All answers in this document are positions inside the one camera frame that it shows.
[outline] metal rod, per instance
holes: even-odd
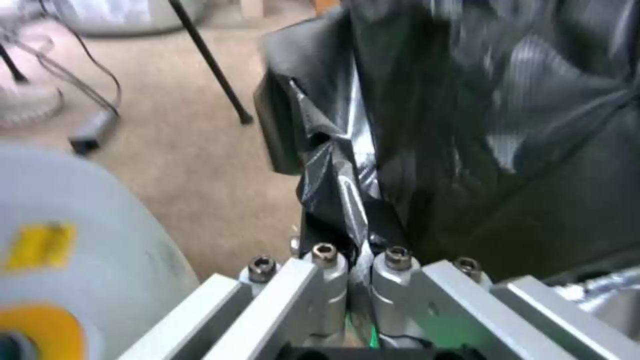
[[[4,60],[4,63],[11,71],[11,75],[13,76],[13,80],[16,83],[28,83],[29,79],[18,69],[18,66],[15,65],[9,53],[6,52],[6,49],[2,44],[0,44],[0,57]]]
[[[229,85],[229,82],[225,78],[224,73],[222,73],[220,66],[218,66],[218,63],[216,62],[216,59],[213,57],[213,54],[211,54],[211,51],[202,39],[202,36],[200,36],[200,33],[193,24],[193,21],[191,21],[191,18],[189,18],[189,14],[187,14],[187,11],[182,6],[180,0],[169,0],[169,3],[175,11],[175,14],[178,15],[178,18],[182,22],[184,28],[187,29],[187,32],[191,36],[193,43],[196,45],[196,47],[200,51],[200,54],[207,62],[207,65],[211,69],[211,72],[213,72],[213,74],[216,76],[216,79],[222,87],[222,90],[225,91],[225,94],[229,98],[229,101],[231,101],[231,104],[236,109],[238,117],[240,117],[240,123],[242,125],[251,124],[253,122],[253,118],[244,109],[244,107],[240,103],[240,100],[238,100],[236,93],[234,92],[233,88],[231,88],[231,85]]]

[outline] machine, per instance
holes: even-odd
[[[300,254],[292,241],[283,265],[260,255],[237,279],[198,285],[96,165],[5,144],[0,173],[2,360],[640,359],[626,296],[636,268],[556,288],[530,276],[492,284],[473,259],[422,266],[390,247],[357,311],[371,316],[371,346],[346,348],[356,311],[334,244]]]
[[[639,359],[629,337],[533,277],[492,285],[471,259],[421,266],[401,247],[374,260],[380,348],[341,348],[345,260],[329,243],[278,266],[214,275],[127,350],[134,359]]]
[[[162,226],[97,165],[0,144],[0,174],[0,343],[38,360],[114,359],[198,287]]]

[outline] white object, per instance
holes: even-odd
[[[205,0],[181,0],[197,19]],[[181,28],[168,0],[52,0],[58,15],[84,35],[139,35]]]
[[[100,167],[0,144],[0,174],[0,309],[47,303],[66,310],[83,328],[85,359],[116,358],[198,286],[157,220]],[[68,261],[5,269],[19,230],[48,222],[75,227]]]
[[[8,129],[49,120],[62,108],[62,104],[62,93],[55,86],[0,86],[0,128]]]

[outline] metal surface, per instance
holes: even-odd
[[[438,347],[466,344],[488,359],[574,359],[448,261],[425,266],[390,294]]]
[[[340,345],[344,337],[349,267],[347,259],[342,254],[336,254],[335,264],[330,268],[322,269],[324,279],[322,298],[324,305],[319,308],[321,313],[320,322],[313,331],[313,343],[316,345],[325,343],[325,340],[329,337],[331,337],[330,340],[334,345]],[[313,262],[313,257],[313,254],[307,254],[304,260]]]
[[[298,259],[300,257],[300,236],[291,236],[289,239],[289,254]]]
[[[634,341],[640,341],[640,267],[558,286],[563,298]]]
[[[200,359],[251,299],[247,285],[215,274],[119,359]]]
[[[255,266],[255,260],[261,258],[262,256],[258,256],[256,258],[254,258],[252,260],[253,265]],[[275,276],[275,274],[278,273],[278,271],[280,270],[281,266],[278,263],[274,262],[274,266],[275,269],[273,271],[273,274],[270,275],[269,280],[273,278],[273,276]],[[264,287],[269,283],[269,281],[254,281],[252,280],[252,275],[251,275],[251,271],[255,271],[255,270],[251,270],[251,266],[245,266],[241,271],[240,274],[238,274],[238,281],[247,284],[250,288],[251,288],[251,294],[252,297],[255,299],[258,295],[260,295],[260,292],[262,292],[262,290],[264,290]]]
[[[276,262],[267,255],[256,256],[247,267],[249,280],[253,282],[269,282],[276,274]]]
[[[301,345],[319,322],[322,286],[318,267],[288,260],[204,359],[273,359],[286,343]]]
[[[640,359],[640,348],[531,276],[491,293],[578,359]]]
[[[231,87],[231,85],[227,81],[227,78],[225,77],[224,73],[220,69],[218,62],[216,62],[216,59],[213,57],[213,54],[211,54],[209,47],[207,47],[207,44],[202,39],[202,36],[200,36],[198,29],[196,29],[195,25],[193,24],[193,21],[191,21],[191,17],[189,16],[189,13],[184,9],[184,6],[180,2],[180,0],[169,0],[169,4],[175,11],[175,14],[178,15],[178,18],[180,19],[184,28],[187,29],[187,32],[189,33],[189,36],[193,40],[193,43],[196,45],[196,47],[200,51],[202,58],[205,60],[205,62],[209,66],[209,68],[211,69],[211,72],[213,72],[214,76],[218,80],[220,87],[222,87],[222,90],[224,90],[229,101],[236,109],[238,117],[240,118],[240,123],[242,125],[251,124],[253,122],[253,118],[244,109],[244,106],[242,105],[240,100],[238,100],[236,93],[234,92],[234,89]]]
[[[338,250],[331,243],[317,243],[311,249],[311,260],[321,268],[333,268],[337,264]]]
[[[411,258],[410,265],[407,270],[394,270],[387,265],[385,254],[373,261],[371,301],[380,340],[388,348],[421,347],[416,338],[423,338],[422,331],[402,307],[390,299],[394,296],[391,292],[398,291],[398,286],[408,287],[411,274],[420,271],[420,263],[415,258]]]
[[[480,284],[482,282],[482,268],[476,260],[472,258],[458,258],[454,261],[453,266],[462,271],[466,276],[469,276],[476,283]]]
[[[390,247],[385,251],[385,264],[393,270],[409,270],[412,264],[411,253],[404,247]]]

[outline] plastic sheet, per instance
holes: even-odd
[[[266,36],[255,102],[275,170],[302,173],[302,249],[336,243],[362,286],[389,245],[498,281],[637,264],[638,15],[345,0]]]

